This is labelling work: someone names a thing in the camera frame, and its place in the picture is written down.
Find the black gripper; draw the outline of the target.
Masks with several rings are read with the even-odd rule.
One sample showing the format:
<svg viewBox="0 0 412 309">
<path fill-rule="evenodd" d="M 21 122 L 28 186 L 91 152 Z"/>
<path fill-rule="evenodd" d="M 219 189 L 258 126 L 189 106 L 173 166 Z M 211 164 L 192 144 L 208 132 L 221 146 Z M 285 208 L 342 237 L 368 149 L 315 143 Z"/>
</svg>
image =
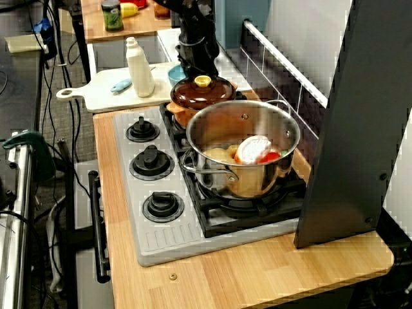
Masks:
<svg viewBox="0 0 412 309">
<path fill-rule="evenodd" d="M 176 47 L 176 51 L 178 52 L 178 60 L 187 77 L 197 77 L 198 75 L 217 77 L 219 75 L 214 63 L 215 58 L 220 53 L 216 40 L 202 40 L 196 44 L 180 42 Z"/>
</svg>

